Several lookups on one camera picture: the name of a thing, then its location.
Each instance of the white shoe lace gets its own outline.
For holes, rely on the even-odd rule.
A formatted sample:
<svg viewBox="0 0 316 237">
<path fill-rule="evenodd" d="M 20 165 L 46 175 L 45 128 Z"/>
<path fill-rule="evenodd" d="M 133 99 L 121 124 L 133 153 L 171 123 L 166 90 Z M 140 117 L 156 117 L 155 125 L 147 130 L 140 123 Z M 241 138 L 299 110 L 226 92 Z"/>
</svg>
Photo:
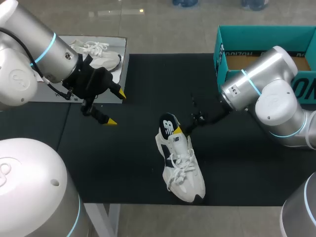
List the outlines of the white shoe lace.
<svg viewBox="0 0 316 237">
<path fill-rule="evenodd" d="M 176 162 L 173 161 L 174 154 L 170 155 L 172 166 L 175 168 L 173 174 L 170 176 L 167 189 L 170 191 L 170 186 L 172 183 L 182 183 L 186 177 L 186 172 L 195 170 L 194 160 L 194 150 L 189 149 L 187 155 L 177 155 Z"/>
<path fill-rule="evenodd" d="M 84 53 L 89 53 L 93 56 L 102 57 L 103 50 L 107 50 L 108 46 L 110 46 L 108 43 L 88 41 L 84 44 L 84 47 L 80 48 L 83 50 Z"/>
</svg>

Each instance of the black cable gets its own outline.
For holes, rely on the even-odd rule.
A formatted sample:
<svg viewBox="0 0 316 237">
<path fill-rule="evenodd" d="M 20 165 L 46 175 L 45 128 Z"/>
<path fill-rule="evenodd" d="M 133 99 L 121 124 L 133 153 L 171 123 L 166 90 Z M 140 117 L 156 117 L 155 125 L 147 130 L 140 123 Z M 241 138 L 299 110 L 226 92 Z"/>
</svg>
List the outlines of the black cable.
<svg viewBox="0 0 316 237">
<path fill-rule="evenodd" d="M 34 58 L 32 57 L 30 51 L 28 50 L 28 48 L 25 46 L 25 44 L 14 34 L 12 33 L 11 31 L 5 29 L 5 28 L 1 28 L 0 27 L 0 32 L 3 32 L 5 34 L 7 34 L 8 36 L 12 37 L 15 41 L 17 41 L 21 46 L 22 48 L 24 49 L 24 51 L 26 52 L 26 54 L 28 55 L 31 63 L 33 64 L 33 67 L 35 69 L 35 71 L 39 74 L 39 76 L 41 78 L 44 77 L 43 73 L 40 71 L 38 65 L 36 64 Z M 69 100 L 69 95 L 57 90 L 54 86 L 52 86 L 51 84 L 47 84 L 49 88 L 51 88 L 53 91 L 55 91 L 57 94 L 59 94 L 60 96 L 62 96 L 63 98 L 65 98 L 66 100 Z"/>
</svg>

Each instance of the white sneaker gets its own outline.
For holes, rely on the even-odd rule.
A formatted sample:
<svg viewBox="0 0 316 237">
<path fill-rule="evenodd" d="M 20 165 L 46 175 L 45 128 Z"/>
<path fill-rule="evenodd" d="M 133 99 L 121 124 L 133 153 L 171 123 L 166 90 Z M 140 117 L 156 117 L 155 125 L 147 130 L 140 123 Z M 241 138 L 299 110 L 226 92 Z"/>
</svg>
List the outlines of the white sneaker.
<svg viewBox="0 0 316 237">
<path fill-rule="evenodd" d="M 201 201 L 205 196 L 204 179 L 191 138 L 186 138 L 179 125 L 172 114 L 164 114 L 160 118 L 156 143 L 165 160 L 162 177 L 168 191 L 179 199 L 191 203 Z"/>
<path fill-rule="evenodd" d="M 69 45 L 77 53 L 93 58 L 90 66 L 93 68 L 106 68 L 109 72 L 113 71 L 120 63 L 121 56 L 114 51 L 107 51 L 108 43 L 92 42 L 86 43 L 76 39 Z"/>
</svg>

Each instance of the black table surface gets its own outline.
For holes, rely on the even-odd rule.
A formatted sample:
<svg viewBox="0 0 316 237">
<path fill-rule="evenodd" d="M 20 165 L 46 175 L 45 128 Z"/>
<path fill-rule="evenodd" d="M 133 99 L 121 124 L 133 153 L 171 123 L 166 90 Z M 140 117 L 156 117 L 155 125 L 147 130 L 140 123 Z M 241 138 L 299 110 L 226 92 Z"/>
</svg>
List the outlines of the black table surface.
<svg viewBox="0 0 316 237">
<path fill-rule="evenodd" d="M 191 93 L 216 113 L 213 54 L 130 55 L 127 100 L 97 104 L 117 126 L 83 117 L 79 104 L 29 103 L 0 113 L 0 138 L 57 149 L 84 202 L 183 204 L 162 179 L 155 135 L 163 113 L 190 121 Z M 281 206 L 316 170 L 315 152 L 275 144 L 246 112 L 196 129 L 192 143 L 206 186 L 202 205 Z"/>
</svg>

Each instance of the gray floor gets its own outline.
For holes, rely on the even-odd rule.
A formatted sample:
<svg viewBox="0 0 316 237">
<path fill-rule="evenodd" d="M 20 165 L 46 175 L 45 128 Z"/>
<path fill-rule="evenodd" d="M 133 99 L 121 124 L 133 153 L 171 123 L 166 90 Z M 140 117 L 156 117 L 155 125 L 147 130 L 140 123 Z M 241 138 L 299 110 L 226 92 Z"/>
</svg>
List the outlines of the gray floor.
<svg viewBox="0 0 316 237">
<path fill-rule="evenodd" d="M 270 0 L 261 12 L 239 0 L 20 0 L 60 35 L 128 37 L 131 53 L 213 52 L 218 25 L 316 25 L 315 0 Z M 120 237 L 280 237 L 280 207 L 122 205 Z"/>
<path fill-rule="evenodd" d="M 281 237 L 281 207 L 122 205 L 118 237 Z"/>
<path fill-rule="evenodd" d="M 218 25 L 316 25 L 315 0 L 270 0 L 261 12 L 240 0 L 20 0 L 60 35 L 128 37 L 131 53 L 213 52 Z"/>
</svg>

